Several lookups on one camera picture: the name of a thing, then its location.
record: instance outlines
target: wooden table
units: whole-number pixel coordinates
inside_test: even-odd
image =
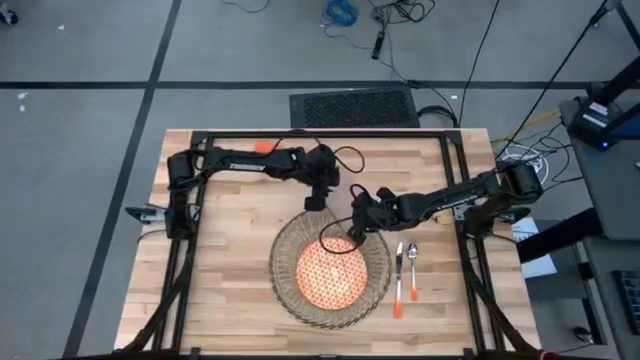
[[[493,168],[486,130],[461,132],[471,176]],[[150,203],[168,204],[166,158],[187,149],[191,133],[167,131]],[[431,192],[446,187],[441,149],[435,139],[321,141],[332,148],[348,144],[362,151],[366,170],[356,180],[372,193],[381,186],[397,193]],[[215,142],[238,150],[253,150],[255,143],[255,139]],[[310,149],[315,143],[311,139],[287,139],[283,146]],[[352,167],[359,166],[360,160],[354,154],[345,151],[340,156]],[[457,162],[453,163],[458,174]],[[389,291],[367,318],[342,330],[316,329],[288,314],[271,289],[267,261],[276,234],[302,210],[303,199],[309,193],[308,187],[295,181],[282,182],[256,173],[221,172],[209,180],[182,352],[200,347],[205,354],[460,355],[462,348],[474,347],[454,228],[433,220],[402,232],[420,249],[416,262],[420,301],[411,303],[405,286],[403,319],[393,318],[394,291]],[[162,226],[146,226],[143,233]],[[506,228],[502,230],[503,235],[511,235]],[[389,248],[395,249],[395,245],[390,243]],[[116,348],[133,339],[157,306],[169,246],[164,233],[149,235],[140,242]],[[473,256],[473,245],[469,248]],[[489,238],[486,250],[497,302],[524,337],[539,346],[515,246]],[[407,263],[404,269],[408,272]],[[170,315],[168,332],[171,323]],[[488,339],[486,316],[483,329]]]

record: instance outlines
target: utensil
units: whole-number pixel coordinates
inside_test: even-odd
[[[418,301],[418,288],[416,287],[416,267],[415,261],[418,258],[418,246],[415,243],[409,244],[407,257],[411,261],[411,301]]]
[[[393,316],[396,319],[402,318],[402,241],[398,242],[396,250],[396,304],[393,310]]]

